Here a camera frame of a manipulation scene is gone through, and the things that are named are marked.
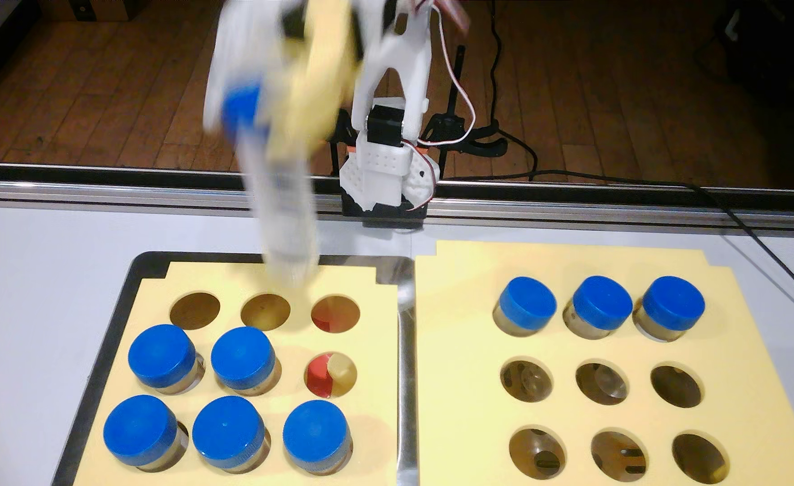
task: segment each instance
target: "glass jar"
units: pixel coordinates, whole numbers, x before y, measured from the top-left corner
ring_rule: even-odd
[[[643,294],[634,323],[660,341],[675,341],[688,331],[706,309],[703,294],[679,277],[660,277]]]
[[[217,379],[246,396],[261,395],[280,379],[280,360],[265,333],[257,328],[233,328],[211,348]]]
[[[211,401],[197,415],[193,445],[208,464],[240,474],[265,461],[271,435],[253,404],[233,395]]]
[[[137,395],[111,411],[103,425],[103,442],[122,463],[157,472],[184,456],[189,438],[161,399]]]
[[[530,277],[508,282],[493,309],[493,322],[516,337],[532,336],[556,312],[556,298],[543,283]]]
[[[562,318],[577,336],[601,339],[618,329],[631,315],[631,296],[615,280],[596,275],[580,284],[565,305]]]
[[[127,363],[143,384],[167,395],[185,392],[205,374],[193,341],[172,324],[142,331],[130,345]]]
[[[292,410],[283,427],[283,443],[297,467],[317,476],[334,474],[352,455],[346,417],[325,400],[311,400]]]

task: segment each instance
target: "yellow foam insert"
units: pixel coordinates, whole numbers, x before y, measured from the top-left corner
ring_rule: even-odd
[[[673,439],[686,432],[720,449],[729,470],[720,484],[794,484],[794,413],[732,270],[708,265],[702,252],[439,241],[437,255],[418,257],[415,268],[423,484],[618,484],[591,454],[604,431],[623,432],[641,448],[646,471],[637,484],[698,484],[672,455]],[[654,279],[676,275],[700,289],[706,311],[674,342],[651,340],[631,318],[604,339],[586,340],[564,325],[562,312],[592,275],[618,281],[635,301]],[[543,282],[557,300],[554,318],[531,337],[505,334],[491,316],[518,276]],[[519,401],[503,388],[500,370],[521,357],[540,363],[553,382],[542,401]],[[600,405],[580,391],[575,374],[587,362],[619,372],[624,401]],[[662,400],[650,372],[665,364],[694,377],[701,403]],[[540,481],[516,468],[510,440],[525,428],[559,441],[557,476]]]
[[[220,301],[213,322],[187,334],[205,359],[205,375],[189,392],[166,396],[142,385],[127,365],[127,352],[139,333],[156,324],[169,323],[172,305],[191,293],[210,293]],[[243,325],[241,307],[252,297],[273,293],[285,298],[291,313],[285,324],[266,331],[283,371],[276,387],[248,400],[262,414],[271,435],[271,451],[257,469],[233,475],[209,466],[193,446],[172,468],[142,472],[118,461],[103,444],[107,415],[123,400],[141,393],[158,396],[188,430],[197,414],[213,399],[232,394],[217,384],[210,369],[210,352],[225,331]],[[311,320],[311,309],[330,295],[351,298],[361,312],[358,323],[338,334],[324,332]],[[300,291],[274,287],[259,264],[173,262],[165,279],[142,281],[115,356],[106,389],[79,465],[76,485],[203,486],[260,484],[394,484],[397,457],[397,287],[375,282],[375,269],[322,266],[314,281]],[[348,464],[328,477],[315,477],[293,466],[283,447],[283,424],[292,410],[310,400],[320,400],[304,383],[307,364],[326,352],[348,356],[357,367],[357,382],[345,395],[329,399],[348,420],[354,452]]]

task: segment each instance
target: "wooden floor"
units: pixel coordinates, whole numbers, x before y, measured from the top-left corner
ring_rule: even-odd
[[[504,42],[496,119],[538,153],[540,169],[794,188],[794,108],[764,105],[701,72],[719,0],[496,2]],[[496,51],[489,2],[464,2],[468,38],[446,23],[463,84],[489,123]],[[0,161],[237,171],[232,147],[203,134],[202,105],[219,2],[152,0],[132,21],[41,22],[0,75]],[[701,57],[723,73],[716,45]],[[450,81],[433,43],[431,113]],[[399,94],[393,72],[378,94]],[[458,114],[468,110],[458,103]],[[446,176],[526,171],[531,158],[450,155]],[[326,147],[311,161],[330,170]],[[562,176],[541,180],[564,181]]]

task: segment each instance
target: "circular hole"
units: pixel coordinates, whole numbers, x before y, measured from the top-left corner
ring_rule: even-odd
[[[683,369],[660,366],[652,370],[650,379],[655,392],[671,405],[691,408],[703,400],[700,385]]]
[[[526,360],[513,360],[503,366],[499,380],[505,391],[519,401],[542,401],[554,387],[546,371]]]
[[[607,476],[621,482],[636,481],[646,474],[646,456],[631,437],[613,431],[592,438],[592,459]]]
[[[289,318],[289,303],[279,295],[262,294],[240,308],[240,321],[258,330],[274,330]]]
[[[325,332],[345,332],[358,324],[361,311],[348,297],[333,295],[322,298],[313,306],[310,318]]]
[[[169,320],[181,329],[201,329],[211,324],[220,312],[217,297],[205,292],[196,292],[181,297],[172,305]]]
[[[577,369],[577,386],[590,400],[601,405],[622,403],[628,396],[628,385],[619,373],[596,362]]]
[[[539,429],[523,429],[511,436],[511,461],[532,479],[551,479],[564,468],[564,450],[556,437]]]
[[[672,440],[672,458],[688,477],[704,484],[722,482],[730,472],[721,451],[704,437],[692,433]]]
[[[329,399],[345,395],[358,380],[355,363],[343,353],[323,353],[307,364],[304,384],[317,397]]]

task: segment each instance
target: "white table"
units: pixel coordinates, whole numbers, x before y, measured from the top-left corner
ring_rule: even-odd
[[[794,283],[747,237],[319,221],[325,254],[432,254],[437,239],[698,248],[730,266],[794,409]],[[794,271],[794,237],[766,238]],[[130,262],[260,252],[255,220],[0,207],[0,486],[50,483]]]

